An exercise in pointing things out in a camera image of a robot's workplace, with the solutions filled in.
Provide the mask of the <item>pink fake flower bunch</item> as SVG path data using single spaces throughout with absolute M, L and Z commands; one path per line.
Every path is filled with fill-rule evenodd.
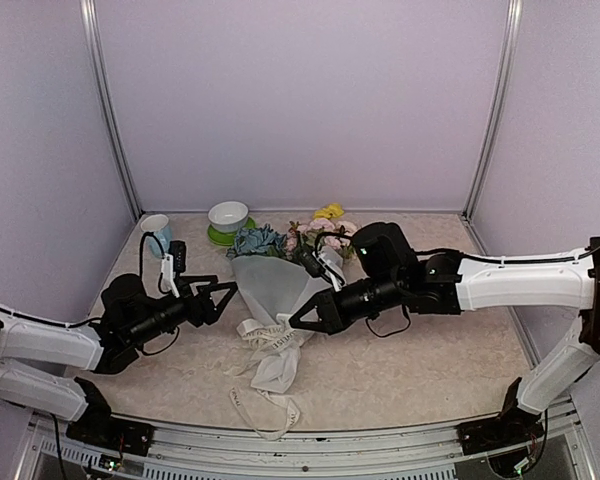
M 285 243 L 286 259 L 298 263 L 300 247 L 307 246 L 311 251 L 330 247 L 348 260 L 354 255 L 351 238 L 357 230 L 354 223 L 346 220 L 317 218 L 309 223 L 290 221 Z

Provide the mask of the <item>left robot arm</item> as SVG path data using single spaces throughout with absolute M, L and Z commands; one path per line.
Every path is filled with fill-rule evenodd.
M 220 282 L 214 275 L 182 276 L 175 286 L 154 298 L 139 275 L 120 275 L 101 294 L 102 316 L 72 324 L 0 305 L 0 399 L 67 421 L 70 439 L 118 454 L 147 455 L 151 425 L 113 416 L 91 381 L 56 376 L 32 364 L 119 374 L 160 335 L 178 333 L 183 323 L 201 327 L 217 322 L 238 290 L 235 282 Z

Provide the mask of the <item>cream printed ribbon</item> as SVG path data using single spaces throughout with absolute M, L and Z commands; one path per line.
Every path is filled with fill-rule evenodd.
M 301 359 L 301 348 L 313 336 L 311 332 L 294 329 L 289 324 L 289 314 L 278 314 L 278 323 L 264 325 L 254 318 L 242 321 L 236 328 L 240 339 L 250 354 L 240 365 L 226 371 L 234 378 L 255 368 L 250 387 L 267 402 L 285 413 L 281 429 L 264 431 L 256 423 L 241 398 L 241 390 L 233 386 L 229 390 L 230 401 L 245 424 L 267 441 L 280 440 L 300 420 L 301 410 L 287 394 L 294 383 Z

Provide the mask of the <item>yellow fake flower stem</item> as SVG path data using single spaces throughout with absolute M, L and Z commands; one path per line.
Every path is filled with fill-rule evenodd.
M 339 203 L 331 203 L 313 213 L 314 219 L 333 219 L 339 218 L 344 214 L 344 209 Z

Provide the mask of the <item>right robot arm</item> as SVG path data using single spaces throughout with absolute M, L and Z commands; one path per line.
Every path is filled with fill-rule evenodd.
M 577 310 L 554 349 L 508 387 L 496 416 L 458 426 L 466 455 L 543 435 L 543 412 L 600 361 L 600 237 L 568 253 L 499 258 L 447 248 L 416 251 L 395 223 L 371 223 L 349 241 L 365 278 L 314 294 L 291 316 L 292 328 L 332 335 L 394 307 L 404 317 L 491 307 Z

